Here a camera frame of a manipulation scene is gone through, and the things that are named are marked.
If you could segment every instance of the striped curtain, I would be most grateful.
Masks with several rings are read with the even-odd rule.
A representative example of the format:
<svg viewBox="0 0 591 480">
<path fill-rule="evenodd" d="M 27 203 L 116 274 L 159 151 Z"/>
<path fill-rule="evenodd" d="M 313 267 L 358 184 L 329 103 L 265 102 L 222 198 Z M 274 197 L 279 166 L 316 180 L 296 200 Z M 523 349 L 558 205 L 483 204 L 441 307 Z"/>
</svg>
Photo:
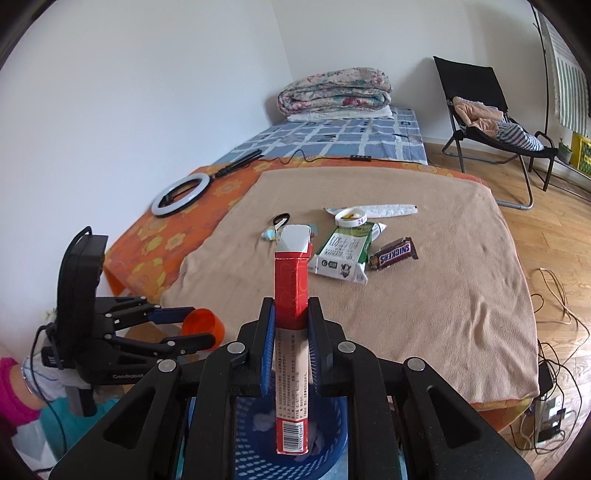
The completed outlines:
<svg viewBox="0 0 591 480">
<path fill-rule="evenodd" d="M 548 68 L 554 84 L 556 117 L 561 125 L 585 137 L 589 114 L 587 79 L 554 26 L 544 15 L 538 15 Z"/>
</svg>

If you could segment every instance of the orange cup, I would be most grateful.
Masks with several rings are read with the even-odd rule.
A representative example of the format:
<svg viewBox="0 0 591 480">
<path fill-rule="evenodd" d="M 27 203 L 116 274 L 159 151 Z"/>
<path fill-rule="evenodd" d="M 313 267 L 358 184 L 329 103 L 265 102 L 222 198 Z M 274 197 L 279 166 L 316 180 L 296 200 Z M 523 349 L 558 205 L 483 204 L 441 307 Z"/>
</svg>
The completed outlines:
<svg viewBox="0 0 591 480">
<path fill-rule="evenodd" d="M 182 335 L 196 335 L 198 333 L 211 333 L 216 338 L 216 343 L 208 351 L 215 350 L 222 342 L 226 334 L 226 328 L 222 321 L 208 309 L 197 309 L 189 313 L 183 321 Z"/>
</svg>

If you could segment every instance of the snickers bar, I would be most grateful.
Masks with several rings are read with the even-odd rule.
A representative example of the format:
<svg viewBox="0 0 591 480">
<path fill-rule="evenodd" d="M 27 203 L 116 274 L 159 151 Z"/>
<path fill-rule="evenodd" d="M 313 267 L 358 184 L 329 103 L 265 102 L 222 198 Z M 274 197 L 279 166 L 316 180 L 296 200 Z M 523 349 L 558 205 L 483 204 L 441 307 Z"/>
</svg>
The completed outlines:
<svg viewBox="0 0 591 480">
<path fill-rule="evenodd" d="M 372 270 L 381 270 L 409 257 L 418 259 L 413 240 L 408 236 L 380 248 L 369 257 L 369 267 Z"/>
</svg>

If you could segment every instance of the black chair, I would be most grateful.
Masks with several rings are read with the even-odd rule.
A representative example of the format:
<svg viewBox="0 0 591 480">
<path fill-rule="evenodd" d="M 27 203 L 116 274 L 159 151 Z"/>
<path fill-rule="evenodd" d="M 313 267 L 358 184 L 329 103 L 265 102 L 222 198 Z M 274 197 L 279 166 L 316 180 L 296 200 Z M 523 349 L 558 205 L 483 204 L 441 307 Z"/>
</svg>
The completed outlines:
<svg viewBox="0 0 591 480">
<path fill-rule="evenodd" d="M 467 127 L 453 107 L 452 100 L 454 97 L 461 97 L 466 100 L 482 102 L 485 105 L 497 107 L 505 114 L 507 120 L 513 123 L 517 122 L 515 122 L 507 114 L 507 110 L 509 108 L 507 107 L 505 96 L 503 95 L 499 81 L 496 79 L 495 72 L 491 67 L 479 67 L 476 65 L 469 65 L 467 63 L 458 63 L 455 61 L 444 60 L 438 57 L 433 58 L 435 59 L 435 65 L 437 66 L 437 71 L 439 72 L 441 86 L 443 87 L 443 92 L 445 93 L 447 100 L 449 118 L 452 122 L 453 129 L 453 135 L 445 147 L 443 147 L 442 153 L 445 155 L 458 157 L 460 161 L 460 168 L 464 173 L 466 172 L 464 167 L 464 158 L 486 161 L 496 165 L 504 165 L 516 158 L 519 158 L 519 161 L 521 162 L 521 168 L 523 169 L 523 175 L 525 177 L 525 184 L 527 185 L 527 191 L 530 196 L 530 202 L 527 205 L 522 203 L 506 202 L 504 200 L 497 200 L 496 202 L 498 205 L 503 207 L 529 210 L 534 206 L 534 197 L 531 193 L 530 178 L 527 174 L 522 155 L 530 158 L 530 170 L 534 163 L 534 158 L 549 159 L 550 168 L 548 169 L 547 181 L 550 181 L 550 173 L 552 172 L 552 166 L 556 156 L 558 155 L 558 149 L 554 148 L 554 143 L 552 140 L 546 134 L 540 131 L 536 132 L 535 136 L 542 136 L 545 138 L 548 142 L 550 142 L 550 147 L 545 147 L 541 151 L 529 151 L 494 140 L 476 127 Z M 460 142 L 465 138 L 474 140 L 484 145 L 488 145 L 489 147 L 494 147 L 505 152 L 513 153 L 514 155 L 504 161 L 492 161 L 485 158 L 469 157 L 468 155 L 463 155 Z M 447 152 L 447 149 L 453 141 L 456 142 L 457 154 Z"/>
</svg>

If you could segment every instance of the wooden floor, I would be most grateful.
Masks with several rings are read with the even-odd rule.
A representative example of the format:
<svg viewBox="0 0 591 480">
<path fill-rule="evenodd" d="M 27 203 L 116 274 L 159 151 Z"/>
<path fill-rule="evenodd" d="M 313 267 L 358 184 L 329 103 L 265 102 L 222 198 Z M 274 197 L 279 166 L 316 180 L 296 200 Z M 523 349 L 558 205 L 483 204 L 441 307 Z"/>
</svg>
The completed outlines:
<svg viewBox="0 0 591 480">
<path fill-rule="evenodd" d="M 431 163 L 460 170 L 456 158 L 441 154 L 440 145 L 427 144 L 426 149 Z M 471 153 L 483 156 L 482 153 Z M 498 199 L 527 202 L 527 189 L 518 161 L 495 166 L 466 160 L 466 172 L 486 181 Z M 537 269 L 543 267 L 554 271 L 564 285 L 571 310 L 591 327 L 591 203 L 552 187 L 543 192 L 542 182 L 534 173 L 530 174 L 530 179 L 534 207 L 529 211 L 504 207 L 501 210 L 515 240 L 530 292 L 540 293 L 544 297 L 544 307 L 536 313 L 538 338 L 541 342 L 551 344 L 563 361 L 585 340 L 587 334 L 582 328 L 577 331 L 574 322 L 572 325 L 552 323 L 563 320 L 562 308 L 548 292 Z M 532 302 L 534 308 L 541 304 L 539 297 L 534 297 Z M 575 375 L 583 395 L 582 410 L 573 434 L 555 452 L 546 455 L 521 452 L 539 480 L 545 478 L 562 458 L 591 409 L 591 340 L 576 352 L 566 366 Z M 574 410 L 563 422 L 568 437 L 579 409 L 579 394 L 566 372 L 559 375 L 558 384 L 564 390 L 564 406 Z M 513 424 L 513 430 L 518 438 L 517 444 L 523 447 L 524 442 L 518 433 L 520 424 L 521 419 Z M 509 429 L 502 434 L 513 445 Z M 547 448 L 559 444 L 555 442 Z"/>
</svg>

